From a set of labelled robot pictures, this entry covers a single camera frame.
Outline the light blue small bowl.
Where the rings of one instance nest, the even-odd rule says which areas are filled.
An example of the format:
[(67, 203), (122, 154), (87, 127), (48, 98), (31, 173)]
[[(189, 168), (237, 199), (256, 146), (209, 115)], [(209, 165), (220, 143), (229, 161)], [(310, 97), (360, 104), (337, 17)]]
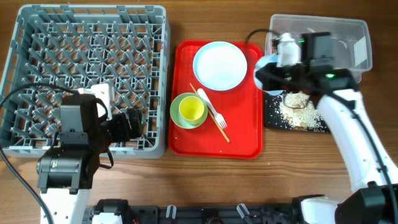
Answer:
[(283, 93), (283, 90), (263, 90), (263, 84), (260, 81), (260, 79), (256, 78), (256, 72), (260, 70), (262, 67), (266, 66), (268, 63), (276, 62), (278, 59), (278, 56), (276, 54), (272, 55), (265, 55), (261, 57), (255, 64), (254, 71), (253, 71), (253, 77), (254, 77), (254, 83), (257, 86), (258, 89), (262, 90), (264, 93), (267, 93), (268, 95), (271, 96), (277, 96), (281, 93)]

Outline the green bowl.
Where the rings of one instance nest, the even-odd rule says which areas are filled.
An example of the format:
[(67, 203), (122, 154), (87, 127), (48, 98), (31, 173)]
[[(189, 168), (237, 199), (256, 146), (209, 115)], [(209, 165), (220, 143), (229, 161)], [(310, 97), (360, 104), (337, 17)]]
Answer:
[(171, 103), (170, 105), (170, 117), (172, 119), (172, 121), (179, 127), (184, 128), (184, 129), (193, 129), (193, 128), (197, 128), (198, 126), (200, 126), (205, 120), (206, 117), (208, 115), (208, 110), (207, 110), (207, 106), (206, 106), (206, 102), (200, 97), (198, 96), (202, 102), (204, 102), (205, 104), (205, 114), (203, 115), (202, 119), (200, 120), (200, 122), (196, 125), (191, 125), (188, 124), (180, 115), (179, 113), (179, 104), (182, 101), (183, 98), (185, 98), (186, 96), (198, 96), (195, 93), (182, 93), (181, 95), (178, 95)]

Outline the yellow cup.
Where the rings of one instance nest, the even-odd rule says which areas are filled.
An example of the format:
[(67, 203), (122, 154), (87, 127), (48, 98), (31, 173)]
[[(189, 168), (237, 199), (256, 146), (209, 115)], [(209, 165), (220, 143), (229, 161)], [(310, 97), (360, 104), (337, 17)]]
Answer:
[(182, 118), (191, 125), (198, 124), (205, 114), (205, 104), (198, 96), (186, 96), (178, 109)]

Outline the light blue plate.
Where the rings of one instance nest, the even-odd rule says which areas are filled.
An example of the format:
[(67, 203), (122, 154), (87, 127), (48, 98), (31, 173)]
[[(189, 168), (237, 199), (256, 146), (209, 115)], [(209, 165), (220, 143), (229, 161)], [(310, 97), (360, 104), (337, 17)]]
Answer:
[(226, 91), (237, 87), (245, 78), (248, 63), (243, 52), (229, 42), (210, 42), (193, 58), (193, 72), (208, 89)]

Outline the wooden chopstick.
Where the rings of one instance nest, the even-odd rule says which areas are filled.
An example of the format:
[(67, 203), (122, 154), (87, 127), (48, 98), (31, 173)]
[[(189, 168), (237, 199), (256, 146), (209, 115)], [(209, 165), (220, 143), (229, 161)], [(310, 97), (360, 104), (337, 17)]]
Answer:
[[(197, 92), (197, 89), (195, 89), (195, 87), (194, 87), (191, 83), (189, 83), (189, 85), (191, 86), (191, 88), (192, 88), (192, 90), (194, 91), (194, 93), (196, 93), (196, 94), (199, 96), (199, 94), (198, 94), (198, 92)], [(223, 137), (226, 139), (226, 141), (227, 141), (227, 142), (230, 142), (229, 137), (226, 135), (224, 129), (222, 129), (222, 128), (220, 127), (220, 125), (216, 122), (216, 120), (215, 120), (215, 118), (214, 118), (214, 116), (213, 116), (212, 112), (210, 111), (210, 109), (209, 109), (209, 107), (208, 107), (207, 104), (206, 104), (206, 106), (207, 106), (207, 110), (208, 110), (208, 112), (209, 112), (209, 114), (210, 114), (211, 119), (212, 119), (212, 120), (214, 121), (214, 123), (216, 124), (216, 127), (219, 129), (219, 131), (221, 132), (221, 134), (223, 135)]]

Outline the white plastic fork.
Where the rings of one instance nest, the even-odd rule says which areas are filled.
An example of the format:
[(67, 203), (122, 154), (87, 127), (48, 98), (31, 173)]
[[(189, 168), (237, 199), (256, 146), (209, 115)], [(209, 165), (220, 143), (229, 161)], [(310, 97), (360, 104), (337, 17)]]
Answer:
[(198, 92), (199, 96), (202, 97), (202, 98), (206, 101), (206, 103), (207, 103), (207, 105), (208, 105), (210, 111), (212, 112), (212, 114), (213, 114), (213, 116), (214, 116), (216, 122), (220, 125), (220, 127), (221, 127), (222, 129), (226, 128), (226, 127), (227, 127), (227, 124), (226, 124), (226, 121), (225, 121), (223, 115), (220, 114), (220, 113), (218, 113), (218, 112), (215, 110), (213, 104), (211, 103), (211, 101), (210, 101), (210, 99), (208, 98), (208, 96), (207, 96), (207, 94), (205, 93), (205, 91), (204, 91), (202, 88), (199, 88), (199, 89), (197, 90), (197, 92)]

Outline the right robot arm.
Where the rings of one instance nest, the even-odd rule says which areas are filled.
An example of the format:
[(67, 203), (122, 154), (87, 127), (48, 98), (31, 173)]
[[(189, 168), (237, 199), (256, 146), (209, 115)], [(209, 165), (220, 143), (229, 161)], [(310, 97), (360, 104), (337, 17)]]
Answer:
[(348, 170), (352, 194), (298, 199), (302, 223), (396, 223), (397, 166), (382, 145), (351, 72), (335, 68), (328, 32), (277, 34), (277, 52), (256, 63), (254, 83), (265, 92), (305, 92), (332, 133)]

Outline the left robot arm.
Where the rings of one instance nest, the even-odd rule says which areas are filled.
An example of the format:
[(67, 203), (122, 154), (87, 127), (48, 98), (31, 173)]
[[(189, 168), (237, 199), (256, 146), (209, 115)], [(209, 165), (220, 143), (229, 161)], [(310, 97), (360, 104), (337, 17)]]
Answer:
[(62, 129), (55, 135), (59, 146), (51, 146), (38, 160), (40, 198), (44, 203), (41, 223), (81, 223), (90, 198), (95, 172), (102, 165), (100, 155), (113, 156), (112, 143), (126, 142), (142, 135), (141, 116), (135, 109), (111, 119), (100, 116), (101, 99), (91, 94), (63, 98)]

